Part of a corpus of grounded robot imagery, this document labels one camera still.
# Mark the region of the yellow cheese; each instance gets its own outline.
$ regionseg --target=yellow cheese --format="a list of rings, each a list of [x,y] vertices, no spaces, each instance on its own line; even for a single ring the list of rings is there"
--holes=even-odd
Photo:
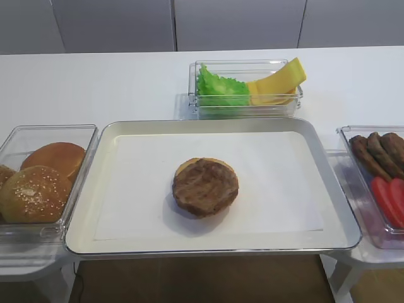
[[[299,59],[295,58],[276,73],[264,79],[247,82],[251,95],[250,103],[252,105],[275,105],[287,102],[289,101],[289,98],[254,97],[254,95],[294,93],[295,89],[304,80],[306,80],[306,74]]]

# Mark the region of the white countertop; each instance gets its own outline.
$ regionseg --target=white countertop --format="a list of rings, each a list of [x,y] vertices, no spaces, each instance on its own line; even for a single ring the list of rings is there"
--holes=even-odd
[[[294,57],[307,74],[297,117],[326,149],[341,126],[404,125],[404,47],[24,55],[0,56],[0,141],[17,125],[183,119],[192,62]]]

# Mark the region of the green lettuce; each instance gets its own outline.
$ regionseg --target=green lettuce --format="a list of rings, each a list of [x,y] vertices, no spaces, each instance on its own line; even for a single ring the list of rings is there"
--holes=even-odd
[[[212,74],[202,64],[198,75],[198,96],[200,97],[199,104],[201,106],[249,105],[249,94],[246,83]]]

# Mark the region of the red tomato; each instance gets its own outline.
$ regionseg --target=red tomato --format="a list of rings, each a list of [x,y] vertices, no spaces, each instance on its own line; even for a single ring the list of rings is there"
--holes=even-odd
[[[389,184],[380,177],[375,177],[371,182],[371,187],[376,201],[383,210],[387,220],[390,221],[392,227],[404,228],[404,215],[400,209],[392,202],[389,194]]]
[[[393,208],[404,218],[404,180],[393,179],[389,184],[389,195]]]

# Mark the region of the brown floor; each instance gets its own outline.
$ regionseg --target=brown floor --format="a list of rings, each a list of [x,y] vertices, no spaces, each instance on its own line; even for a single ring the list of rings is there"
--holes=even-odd
[[[84,288],[77,278],[70,303],[333,302],[317,256],[87,261],[78,274]],[[404,270],[368,271],[352,295],[355,303],[402,303]],[[0,302],[47,300],[32,282],[0,283]]]

